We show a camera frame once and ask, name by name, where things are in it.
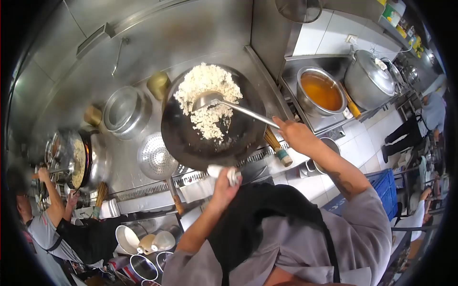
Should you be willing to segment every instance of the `chef's hand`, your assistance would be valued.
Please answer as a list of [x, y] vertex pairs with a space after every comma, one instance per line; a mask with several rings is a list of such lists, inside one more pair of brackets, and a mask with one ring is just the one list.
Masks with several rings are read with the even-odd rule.
[[278, 132], [288, 145], [299, 153], [310, 157], [310, 153], [313, 152], [311, 147], [321, 142], [305, 124], [291, 120], [283, 122], [277, 116], [272, 117], [272, 120], [280, 127]]
[[420, 196], [420, 200], [426, 200], [431, 194], [431, 188], [427, 188]]
[[49, 171], [46, 167], [41, 167], [40, 169], [38, 169], [38, 178], [42, 182], [50, 180]]
[[218, 179], [215, 183], [215, 191], [213, 192], [213, 197], [210, 200], [210, 205], [216, 207], [220, 210], [225, 210], [232, 199], [237, 194], [237, 191], [240, 188], [242, 183], [242, 176], [238, 177], [238, 183], [231, 187], [229, 185], [229, 180], [227, 178], [229, 168], [226, 167], [219, 173]]
[[76, 206], [76, 203], [78, 202], [78, 197], [80, 196], [80, 193], [75, 190], [70, 190], [70, 193], [68, 194], [67, 198], [67, 207], [71, 207], [72, 209]]

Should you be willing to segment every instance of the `ladle handle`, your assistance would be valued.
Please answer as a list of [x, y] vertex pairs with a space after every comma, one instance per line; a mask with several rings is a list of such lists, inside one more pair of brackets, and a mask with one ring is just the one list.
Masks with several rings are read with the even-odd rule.
[[254, 119], [262, 121], [265, 124], [268, 124], [268, 125], [270, 125], [270, 126], [272, 126], [274, 128], [280, 129], [280, 127], [272, 119], [269, 119], [269, 118], [267, 118], [265, 116], [257, 114], [256, 112], [252, 112], [251, 110], [246, 109], [245, 107], [241, 107], [238, 104], [230, 103], [230, 102], [225, 101], [225, 100], [222, 100], [221, 103], [231, 107], [232, 109], [235, 109], [235, 110], [238, 110], [238, 111], [240, 111], [242, 113], [245, 113], [246, 115], [251, 116]]
[[[68, 170], [68, 167], [67, 168], [60, 168], [60, 169], [55, 169], [55, 170], [50, 170], [49, 173], [50, 174], [54, 174], [54, 173], [58, 173], [58, 172], [62, 172], [62, 171], [67, 171]], [[38, 173], [35, 173], [32, 175], [32, 180], [34, 179], [38, 179], [39, 176], [38, 176]]]
[[166, 181], [167, 185], [169, 185], [170, 193], [172, 194], [173, 203], [175, 203], [176, 210], [178, 211], [178, 214], [181, 216], [185, 212], [185, 207], [181, 203], [180, 197], [178, 196], [172, 177], [168, 178]]

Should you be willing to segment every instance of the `chef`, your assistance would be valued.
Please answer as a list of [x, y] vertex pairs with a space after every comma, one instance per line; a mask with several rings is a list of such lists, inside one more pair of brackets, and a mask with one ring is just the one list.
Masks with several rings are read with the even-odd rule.
[[[417, 206], [417, 209], [415, 210], [415, 213], [403, 219], [401, 219], [400, 217], [394, 217], [390, 222], [391, 226], [392, 227], [431, 226], [434, 221], [434, 217], [428, 214], [428, 210], [429, 210], [431, 201], [429, 200], [428, 203], [425, 204], [425, 201], [430, 194], [431, 194], [431, 188], [427, 188], [420, 196], [420, 201], [418, 202], [418, 206]], [[398, 248], [405, 234], [406, 232], [393, 231], [393, 248], [391, 252], [394, 252], [396, 248]], [[421, 231], [412, 232], [410, 241], [417, 240], [418, 238], [420, 238], [420, 236], [421, 236]]]
[[[434, 135], [435, 142], [439, 141], [439, 134], [444, 131], [445, 101], [442, 96], [447, 89], [446, 84], [447, 82], [444, 81], [440, 89], [424, 96], [423, 108], [417, 109], [414, 115], [385, 138], [387, 145], [382, 146], [385, 163], [388, 163], [389, 156], [420, 144], [429, 134]], [[388, 145], [404, 135], [407, 136]]]
[[167, 260], [163, 286], [376, 285], [391, 254], [390, 222], [351, 163], [304, 125], [274, 117], [289, 146], [327, 170], [348, 200], [342, 217], [288, 185], [231, 187], [228, 168], [213, 197]]
[[95, 220], [86, 227], [70, 223], [78, 195], [72, 190], [64, 206], [46, 168], [38, 170], [40, 181], [48, 190], [51, 205], [39, 216], [32, 215], [32, 207], [26, 195], [26, 186], [18, 170], [8, 170], [8, 185], [16, 192], [16, 205], [20, 219], [35, 242], [48, 253], [64, 260], [99, 268], [113, 257], [117, 246], [116, 227], [124, 217]]

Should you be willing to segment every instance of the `perforated strainer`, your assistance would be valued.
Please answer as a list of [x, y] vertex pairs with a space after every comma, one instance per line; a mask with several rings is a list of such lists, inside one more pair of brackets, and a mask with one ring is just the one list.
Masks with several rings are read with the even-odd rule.
[[177, 194], [172, 174], [178, 167], [178, 161], [173, 158], [167, 148], [160, 132], [146, 137], [138, 149], [137, 161], [140, 170], [150, 179], [167, 180], [173, 201], [178, 213], [184, 212], [180, 197]]

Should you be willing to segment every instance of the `wok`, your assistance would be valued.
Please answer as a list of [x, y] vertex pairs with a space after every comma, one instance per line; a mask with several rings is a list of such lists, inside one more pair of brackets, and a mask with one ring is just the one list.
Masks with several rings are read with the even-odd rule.
[[[265, 116], [264, 104], [248, 79], [231, 67], [217, 66], [231, 73], [240, 87], [243, 98], [239, 99], [239, 105]], [[219, 126], [225, 134], [221, 144], [219, 140], [202, 138], [200, 131], [193, 129], [195, 125], [190, 115], [183, 114], [180, 103], [173, 96], [190, 70], [179, 75], [170, 88], [161, 122], [164, 144], [173, 158], [194, 170], [206, 171], [209, 164], [235, 166], [257, 149], [264, 138], [266, 124], [234, 110], [227, 134], [227, 128], [220, 121]]]

